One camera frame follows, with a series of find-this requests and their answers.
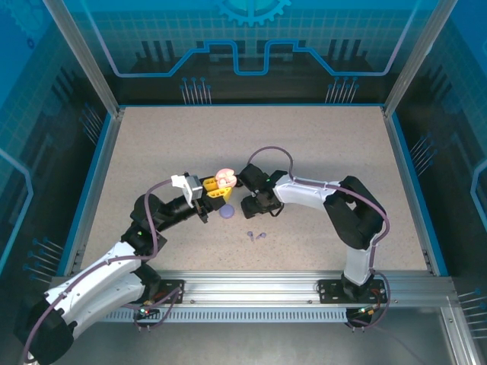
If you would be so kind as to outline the pink earbud charging case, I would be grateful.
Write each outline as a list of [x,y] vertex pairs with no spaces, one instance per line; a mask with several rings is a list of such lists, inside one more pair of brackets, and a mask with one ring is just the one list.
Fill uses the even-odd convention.
[[233,188],[237,185],[237,176],[234,170],[230,168],[219,170],[215,175],[215,179],[220,189]]

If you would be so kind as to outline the small LED circuit board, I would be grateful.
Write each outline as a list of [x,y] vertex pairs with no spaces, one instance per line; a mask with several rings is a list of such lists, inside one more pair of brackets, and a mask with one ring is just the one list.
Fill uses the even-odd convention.
[[352,310],[352,317],[372,316],[380,309],[380,304],[371,304],[370,306]]
[[134,320],[141,321],[141,320],[149,320],[149,319],[157,319],[160,315],[160,310],[158,308],[145,308],[143,306],[136,306],[134,309]]

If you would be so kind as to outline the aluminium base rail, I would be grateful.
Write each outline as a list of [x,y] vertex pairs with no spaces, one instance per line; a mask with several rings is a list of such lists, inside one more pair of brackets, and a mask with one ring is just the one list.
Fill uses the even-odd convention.
[[[318,307],[320,279],[339,279],[340,271],[177,271],[163,279],[185,281],[181,306]],[[427,271],[384,271],[390,308],[448,307],[459,304],[453,280]]]

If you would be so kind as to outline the aluminium table side rail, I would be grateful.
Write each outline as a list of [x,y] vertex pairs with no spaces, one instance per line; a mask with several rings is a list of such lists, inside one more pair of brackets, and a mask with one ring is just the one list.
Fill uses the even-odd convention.
[[403,130],[395,113],[388,116],[385,109],[382,112],[419,243],[428,258],[429,270],[435,276],[447,277],[450,273],[444,261]]
[[57,277],[69,276],[81,265],[125,109],[122,107],[118,116],[108,115],[103,124],[58,264]]

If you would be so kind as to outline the aluminium frame post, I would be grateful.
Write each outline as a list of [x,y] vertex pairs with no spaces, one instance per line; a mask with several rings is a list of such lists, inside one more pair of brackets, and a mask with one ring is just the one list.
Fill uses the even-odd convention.
[[386,119],[392,118],[393,113],[399,106],[401,99],[407,92],[426,56],[430,53],[435,40],[438,38],[457,2],[458,0],[438,0],[386,99],[383,108],[383,115]]
[[63,0],[42,0],[107,112],[119,118],[119,104]]

